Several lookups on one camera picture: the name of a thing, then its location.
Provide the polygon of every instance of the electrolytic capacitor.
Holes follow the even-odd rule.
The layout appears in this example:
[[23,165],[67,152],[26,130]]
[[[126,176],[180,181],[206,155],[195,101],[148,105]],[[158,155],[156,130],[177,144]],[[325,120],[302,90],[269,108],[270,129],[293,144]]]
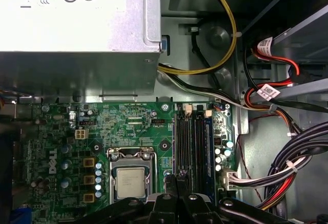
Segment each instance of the electrolytic capacitor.
[[43,187],[43,188],[40,188],[40,189],[37,191],[37,193],[38,193],[39,195],[45,195],[47,192],[49,192],[49,190],[50,190],[49,186],[45,186],[45,187]]
[[72,180],[70,178],[65,178],[60,182],[60,186],[61,186],[61,188],[65,189],[70,185],[71,182],[72,182]]
[[32,181],[32,183],[31,183],[31,187],[33,187],[33,188],[37,187],[37,185],[39,185],[39,183],[40,183],[42,180],[43,180],[42,177],[39,177],[38,179]]
[[96,191],[94,195],[96,196],[96,198],[100,198],[102,196],[102,193],[100,191]]
[[39,184],[37,184],[37,187],[39,188],[45,188],[47,185],[49,185],[50,179],[46,178],[42,180]]
[[231,148],[233,148],[234,143],[232,141],[227,141],[225,146],[231,149]]
[[94,188],[95,188],[97,191],[100,191],[100,190],[101,190],[101,185],[97,184]]
[[221,169],[222,169],[222,166],[221,165],[216,165],[215,166],[215,171],[216,172],[219,172]]
[[96,169],[101,169],[102,168],[102,164],[101,162],[97,162],[96,163]]
[[71,149],[72,149],[71,145],[63,145],[60,150],[61,150],[62,154],[66,154],[66,153],[69,153],[71,151]]
[[221,157],[218,156],[217,158],[215,158],[215,162],[217,164],[221,163],[221,161],[222,161]]
[[224,155],[225,156],[230,156],[231,155],[231,150],[225,150]]
[[93,112],[93,110],[88,110],[87,114],[88,115],[94,115],[94,112]]
[[101,183],[101,177],[97,177],[97,178],[95,179],[95,182],[96,182],[97,184]]
[[61,163],[60,167],[63,170],[67,170],[71,166],[72,162],[69,160],[65,160]]
[[96,170],[96,172],[95,172],[95,175],[97,175],[97,176],[101,176],[101,174],[102,174],[102,172],[101,172],[101,170]]

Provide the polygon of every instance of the ram slot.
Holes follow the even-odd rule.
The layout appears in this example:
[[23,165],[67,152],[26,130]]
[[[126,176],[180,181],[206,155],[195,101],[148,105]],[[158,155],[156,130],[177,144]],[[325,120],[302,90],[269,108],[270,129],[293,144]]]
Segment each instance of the ram slot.
[[205,163],[205,144],[206,144],[206,128],[203,113],[195,111],[193,113],[193,172],[192,186],[194,192],[204,192],[204,163]]

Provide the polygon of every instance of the chip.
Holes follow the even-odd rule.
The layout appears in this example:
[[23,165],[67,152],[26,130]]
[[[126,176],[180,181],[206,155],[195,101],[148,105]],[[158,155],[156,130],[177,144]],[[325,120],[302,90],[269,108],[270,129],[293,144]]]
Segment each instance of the chip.
[[85,203],[94,202],[94,194],[93,193],[84,194],[83,195],[83,202],[85,202]]
[[117,170],[117,197],[145,197],[145,170],[141,168]]
[[47,210],[40,210],[39,217],[40,218],[46,218],[47,217]]
[[95,176],[94,175],[86,175],[83,177],[84,185],[94,185],[95,183]]
[[84,168],[93,168],[95,166],[95,160],[93,157],[83,159]]
[[59,130],[59,124],[52,125],[52,130]]

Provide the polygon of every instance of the capacitor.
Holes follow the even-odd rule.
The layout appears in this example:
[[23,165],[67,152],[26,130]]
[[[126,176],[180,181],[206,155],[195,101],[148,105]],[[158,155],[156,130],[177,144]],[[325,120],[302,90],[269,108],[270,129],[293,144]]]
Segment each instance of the capacitor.
[[45,195],[47,192],[49,192],[49,190],[50,190],[49,186],[46,186],[46,187],[44,187],[44,188],[40,188],[40,189],[37,191],[37,193],[38,193],[39,195]]
[[102,196],[102,193],[100,191],[96,191],[94,195],[96,196],[96,198],[100,198]]
[[96,169],[101,169],[102,168],[102,164],[101,164],[101,162],[97,162],[96,163]]
[[66,154],[72,150],[72,146],[71,145],[63,145],[60,150],[61,150],[62,154]]
[[152,118],[156,117],[157,116],[157,112],[153,110],[152,112],[150,112],[150,116]]
[[230,156],[231,155],[231,150],[225,150],[224,155],[225,156]]
[[225,146],[231,149],[231,148],[233,148],[234,143],[232,141],[227,141]]
[[37,125],[46,125],[47,120],[46,119],[36,119],[35,124],[37,124]]
[[60,167],[63,170],[67,170],[71,166],[72,162],[69,160],[65,160],[61,163]]
[[222,169],[222,166],[221,165],[216,165],[215,166],[215,171],[216,172],[219,172],[221,169]]
[[39,185],[39,183],[40,183],[42,180],[43,180],[42,177],[39,177],[38,179],[32,181],[32,183],[31,183],[31,187],[33,187],[33,188],[37,187],[37,185]]
[[101,185],[96,184],[94,188],[95,188],[97,191],[100,191],[100,190],[101,190]]
[[102,172],[101,172],[101,170],[96,170],[96,172],[95,172],[95,175],[97,175],[97,176],[101,176],[101,174],[102,174]]
[[47,113],[47,112],[50,110],[50,107],[49,107],[48,105],[43,105],[43,106],[41,107],[41,110],[42,110],[42,112]]
[[215,152],[215,155],[220,155],[221,150],[219,148],[216,148],[214,152]]
[[218,156],[217,158],[215,158],[215,162],[217,164],[221,163],[221,161],[222,161],[221,157]]
[[40,181],[40,183],[37,184],[37,187],[45,188],[47,185],[49,185],[49,183],[50,183],[50,179],[46,178],[46,179]]
[[70,185],[71,182],[72,182],[72,180],[70,178],[65,178],[60,182],[60,186],[61,186],[61,188],[65,189]]
[[97,184],[99,184],[99,183],[101,182],[101,177],[97,177],[97,178],[95,179],[95,182],[96,182]]

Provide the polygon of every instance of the white connector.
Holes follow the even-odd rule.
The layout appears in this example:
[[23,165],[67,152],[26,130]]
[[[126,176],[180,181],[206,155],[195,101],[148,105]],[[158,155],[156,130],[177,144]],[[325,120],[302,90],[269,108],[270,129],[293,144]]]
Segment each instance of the white connector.
[[229,177],[235,176],[237,177],[237,172],[233,171],[229,168],[223,168],[221,175],[220,175],[220,183],[223,188],[225,188],[227,191],[235,190],[232,185],[229,183]]
[[75,130],[75,139],[89,138],[89,129],[77,129]]

